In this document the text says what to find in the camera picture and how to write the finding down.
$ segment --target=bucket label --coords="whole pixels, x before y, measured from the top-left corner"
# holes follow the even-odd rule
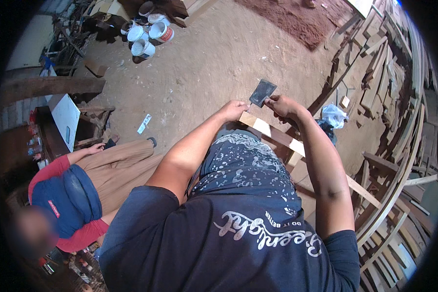
[[[163,41],[168,41],[172,37],[173,30],[170,27],[167,27],[167,31],[164,33],[162,37],[160,37]]]

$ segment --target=reddish sawdust pile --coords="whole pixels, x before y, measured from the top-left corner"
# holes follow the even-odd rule
[[[315,50],[336,27],[339,18],[350,7],[342,0],[315,0],[316,8],[310,9],[305,0],[235,0],[248,9],[268,19],[309,50]]]

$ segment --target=tan pants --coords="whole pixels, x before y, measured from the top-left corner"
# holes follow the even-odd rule
[[[144,185],[162,160],[150,140],[117,145],[87,156],[76,164],[89,176],[98,191],[102,215],[119,208],[134,187]]]

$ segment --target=man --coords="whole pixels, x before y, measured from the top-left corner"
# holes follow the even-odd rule
[[[24,207],[14,217],[12,236],[27,256],[57,246],[65,252],[102,242],[130,191],[143,185],[161,161],[153,142],[137,140],[104,150],[104,144],[52,161],[31,180]]]
[[[301,131],[318,234],[269,146],[239,130],[213,140],[248,109],[231,101],[176,143],[120,208],[100,258],[111,291],[359,288],[352,203],[336,149],[297,102],[273,96],[266,105]],[[199,166],[199,182],[180,205]]]

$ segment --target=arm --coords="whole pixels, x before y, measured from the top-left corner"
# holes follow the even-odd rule
[[[216,132],[224,123],[238,120],[248,108],[241,101],[226,103],[167,152],[146,185],[166,188],[182,202],[188,181],[201,165]]]
[[[33,177],[31,182],[29,183],[29,187],[27,189],[27,196],[29,198],[29,203],[32,205],[32,194],[35,185],[43,180],[56,177],[61,175],[65,170],[70,167],[70,163],[66,157],[66,155],[60,156],[56,160],[52,161],[49,165],[39,170],[36,175]]]
[[[82,250],[91,243],[95,242],[100,236],[104,235],[108,229],[109,225],[104,222],[102,218],[91,221],[75,231],[70,238],[59,238],[57,247],[65,252]]]
[[[89,148],[84,148],[67,154],[70,165],[82,160],[86,155],[92,155],[104,150],[104,143],[94,144]]]
[[[300,129],[305,159],[316,197],[316,230],[323,239],[341,230],[354,230],[354,214],[346,173],[339,154],[309,111],[285,96],[265,101],[274,116],[294,120]]]

